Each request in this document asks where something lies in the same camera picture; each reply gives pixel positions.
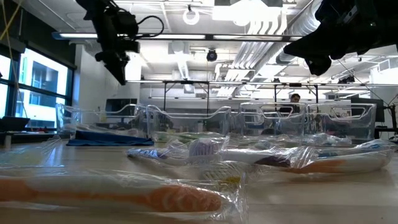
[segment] ceiling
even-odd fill
[[[237,26],[232,21],[214,21],[211,10],[214,0],[191,2],[192,7],[201,10],[197,24],[191,26],[183,20],[183,13],[187,9],[187,2],[179,1],[178,5],[171,1],[140,0],[117,1],[120,7],[125,8],[137,16],[137,21],[142,18],[155,15],[165,23],[165,33],[178,34],[246,34],[249,26]],[[294,8],[286,10],[287,23],[289,23],[310,0],[296,0]],[[84,21],[85,10],[72,0],[28,0],[23,2],[23,7],[60,32],[94,32],[91,21]],[[149,19],[140,25],[140,32],[156,33],[161,25],[155,19]],[[161,74],[171,74],[178,70],[177,62],[168,54],[170,41],[146,41],[141,42],[142,74],[146,78]],[[190,70],[215,71],[217,63],[228,63],[235,59],[242,42],[200,42],[193,41],[189,45],[190,56],[187,67]],[[207,62],[206,54],[209,48],[216,49],[217,62]],[[384,47],[370,50],[361,59],[356,55],[347,55],[340,62],[333,62],[326,74],[316,77],[310,75],[303,60],[298,59],[292,65],[283,69],[283,76],[275,74],[282,82],[329,82],[333,76],[341,74],[346,68],[360,67],[356,70],[357,76],[366,82],[369,77],[367,68],[374,66],[375,61],[388,55],[397,55],[395,47]]]

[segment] table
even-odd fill
[[[118,169],[170,175],[156,166],[130,161],[129,147],[68,147],[53,151],[47,165]],[[385,168],[367,174],[339,175],[314,181],[260,182],[248,186],[250,224],[397,223],[398,155]],[[180,223],[123,213],[51,212],[0,208],[0,223]]]

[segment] window frame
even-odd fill
[[[32,48],[32,47],[29,47],[26,49],[33,50],[34,52],[41,54],[41,56],[47,57],[48,59],[53,60],[54,62],[57,62],[57,63],[67,67],[68,72],[67,72],[66,92],[65,92],[65,95],[62,95],[62,94],[55,93],[52,91],[43,90],[41,88],[36,88],[33,86],[25,85],[22,83],[18,83],[19,89],[20,90],[29,90],[34,93],[39,93],[39,94],[47,95],[47,96],[53,96],[56,98],[62,98],[65,100],[65,104],[67,106],[71,106],[72,99],[73,99],[73,96],[72,96],[73,79],[75,76],[76,66],[72,67],[70,64],[65,64],[64,62],[60,62],[59,60],[57,60],[53,57],[48,57],[47,54],[43,54],[39,49]],[[20,75],[21,54],[23,54],[23,53],[16,52],[15,50],[12,50],[12,58],[11,58],[8,50],[5,51],[5,48],[3,46],[0,46],[0,55],[7,57],[7,58],[11,58],[9,79],[5,80],[5,79],[0,78],[0,84],[7,85],[7,87],[8,87],[7,98],[6,98],[6,111],[4,114],[5,116],[15,116],[16,115],[18,95],[17,95],[17,90],[15,88],[15,77],[14,77],[14,74],[12,71],[12,64],[14,64],[14,66],[15,66],[16,78],[17,78],[17,82],[18,82],[19,75]],[[47,128],[47,130],[56,131],[56,128]]]

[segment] camera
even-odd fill
[[[214,62],[215,60],[217,60],[216,50],[210,49],[209,52],[207,53],[206,59],[208,62]]]

